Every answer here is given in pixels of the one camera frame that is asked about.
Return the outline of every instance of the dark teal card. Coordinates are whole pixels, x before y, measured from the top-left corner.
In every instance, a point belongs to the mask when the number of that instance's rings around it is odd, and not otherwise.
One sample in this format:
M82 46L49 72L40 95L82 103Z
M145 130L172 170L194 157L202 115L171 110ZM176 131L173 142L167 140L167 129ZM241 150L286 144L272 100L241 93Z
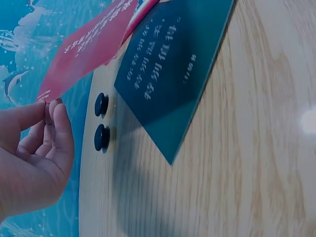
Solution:
M203 93L234 0L157 4L134 31L115 88L172 164Z

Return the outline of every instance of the dolphin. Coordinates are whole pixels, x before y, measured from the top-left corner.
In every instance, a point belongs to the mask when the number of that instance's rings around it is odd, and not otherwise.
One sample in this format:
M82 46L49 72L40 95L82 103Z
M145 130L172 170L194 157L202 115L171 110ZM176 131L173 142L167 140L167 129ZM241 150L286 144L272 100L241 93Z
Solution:
M6 79L3 80L4 82L4 93L6 97L15 105L16 102L12 99L10 92L13 89L15 85L21 82L22 77L28 73L29 70L22 70L22 71L16 71L13 72L10 76L8 76Z

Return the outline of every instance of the red card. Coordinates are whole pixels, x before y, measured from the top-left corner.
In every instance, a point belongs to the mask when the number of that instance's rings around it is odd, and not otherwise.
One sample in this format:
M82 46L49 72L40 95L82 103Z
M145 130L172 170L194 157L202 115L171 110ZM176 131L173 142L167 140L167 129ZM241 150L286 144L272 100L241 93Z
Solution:
M137 0L116 0L65 39L53 59L36 100L60 97L80 78L108 63L119 50Z

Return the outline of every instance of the card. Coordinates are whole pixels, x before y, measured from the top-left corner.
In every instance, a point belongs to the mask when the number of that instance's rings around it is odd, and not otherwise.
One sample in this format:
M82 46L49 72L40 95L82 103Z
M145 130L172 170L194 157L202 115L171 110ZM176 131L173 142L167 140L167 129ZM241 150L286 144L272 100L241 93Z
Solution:
M137 0L116 0L101 14L65 39L40 87L36 100L47 103L58 98L80 78L117 53L140 17L144 17L158 0L146 0L135 14Z
M234 0L164 0L135 29L115 88L172 164Z

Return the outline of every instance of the underwater illustration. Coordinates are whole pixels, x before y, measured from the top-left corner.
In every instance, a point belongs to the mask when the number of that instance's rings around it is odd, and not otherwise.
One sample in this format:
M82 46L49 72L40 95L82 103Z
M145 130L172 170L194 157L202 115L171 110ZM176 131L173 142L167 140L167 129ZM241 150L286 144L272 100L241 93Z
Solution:
M110 3L111 0L1 1L0 109L33 103L65 37ZM62 96L73 127L76 153L64 194L52 207L5 220L0 225L0 237L79 236L80 161L91 80L92 73Z

